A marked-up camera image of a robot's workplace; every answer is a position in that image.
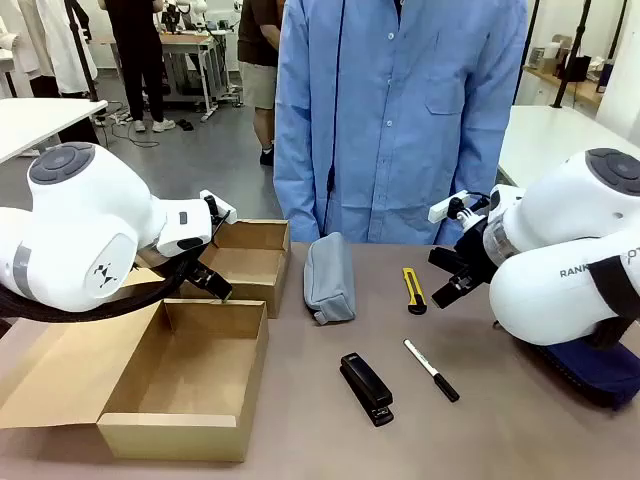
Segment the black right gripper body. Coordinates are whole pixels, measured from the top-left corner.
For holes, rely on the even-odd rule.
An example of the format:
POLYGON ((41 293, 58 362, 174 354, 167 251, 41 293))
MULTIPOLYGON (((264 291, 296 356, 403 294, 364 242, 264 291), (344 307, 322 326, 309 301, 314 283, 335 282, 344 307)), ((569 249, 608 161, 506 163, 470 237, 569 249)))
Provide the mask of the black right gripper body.
POLYGON ((465 263, 465 267, 452 277, 457 288, 476 288, 480 284, 490 284, 496 273, 496 265, 486 253, 483 243, 486 227, 486 224, 475 224, 454 247, 465 263))

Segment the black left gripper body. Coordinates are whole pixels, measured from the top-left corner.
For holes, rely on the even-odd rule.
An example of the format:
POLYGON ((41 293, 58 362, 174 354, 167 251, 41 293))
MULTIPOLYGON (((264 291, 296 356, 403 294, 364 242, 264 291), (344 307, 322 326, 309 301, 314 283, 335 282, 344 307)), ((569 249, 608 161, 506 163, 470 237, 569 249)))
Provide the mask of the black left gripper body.
POLYGON ((186 275, 186 280, 198 289, 213 293, 215 283, 214 277, 215 271, 202 264, 199 260, 193 260, 189 264, 189 271, 186 275))

